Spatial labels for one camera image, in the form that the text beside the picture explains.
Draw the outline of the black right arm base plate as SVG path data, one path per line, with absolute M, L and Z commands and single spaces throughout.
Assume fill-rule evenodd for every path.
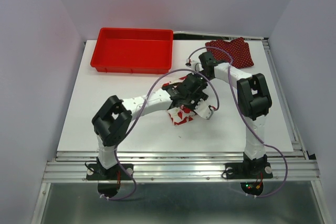
M 224 171 L 221 174 L 223 179 L 229 180 L 256 180 L 261 179 L 271 179 L 273 178 L 273 173 L 267 173 L 265 171 L 265 166 L 250 168 L 248 165 L 243 163 L 225 163 Z

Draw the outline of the white red floral skirt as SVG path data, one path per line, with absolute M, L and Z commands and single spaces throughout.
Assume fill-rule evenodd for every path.
M 194 119 L 196 113 L 192 109 L 192 92 L 190 77 L 188 74 L 177 80 L 164 83 L 162 89 L 171 97 L 172 104 L 166 110 L 173 125 L 182 125 Z

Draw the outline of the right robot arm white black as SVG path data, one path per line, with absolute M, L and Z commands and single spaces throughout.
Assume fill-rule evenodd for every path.
M 232 66 L 230 62 L 217 61 L 211 52 L 199 56 L 199 62 L 187 60 L 193 70 L 201 72 L 210 79 L 218 79 L 230 85 L 238 113 L 246 126 L 246 144 L 243 162 L 238 164 L 235 173 L 242 172 L 248 177 L 259 173 L 270 175 L 272 169 L 265 151 L 266 115 L 272 100 L 265 76 L 261 73 L 250 74 Z

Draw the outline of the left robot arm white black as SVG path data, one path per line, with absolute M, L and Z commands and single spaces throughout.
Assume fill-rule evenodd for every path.
M 190 73 L 185 79 L 165 85 L 150 94 L 130 99 L 110 96 L 92 119 L 98 138 L 97 172 L 110 179 L 117 172 L 116 149 L 128 136 L 141 116 L 182 106 L 195 112 L 200 102 L 207 100 L 203 90 L 209 79 L 203 74 Z

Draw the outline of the dark red polka-dot skirt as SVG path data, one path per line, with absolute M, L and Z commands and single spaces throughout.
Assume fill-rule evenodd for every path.
M 207 42 L 205 46 L 207 47 L 207 51 L 210 51 L 216 60 L 230 62 L 230 57 L 227 54 L 218 49 L 213 49 L 213 47 L 226 51 L 233 59 L 232 66 L 237 69 L 254 66 L 249 44 L 242 37 L 232 41 L 212 40 Z

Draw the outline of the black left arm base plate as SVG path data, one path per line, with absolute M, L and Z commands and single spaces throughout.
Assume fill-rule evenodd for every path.
M 86 180 L 88 181 L 131 180 L 130 175 L 123 171 L 118 164 L 110 169 L 105 169 L 98 163 L 85 163 L 85 167 L 87 168 Z

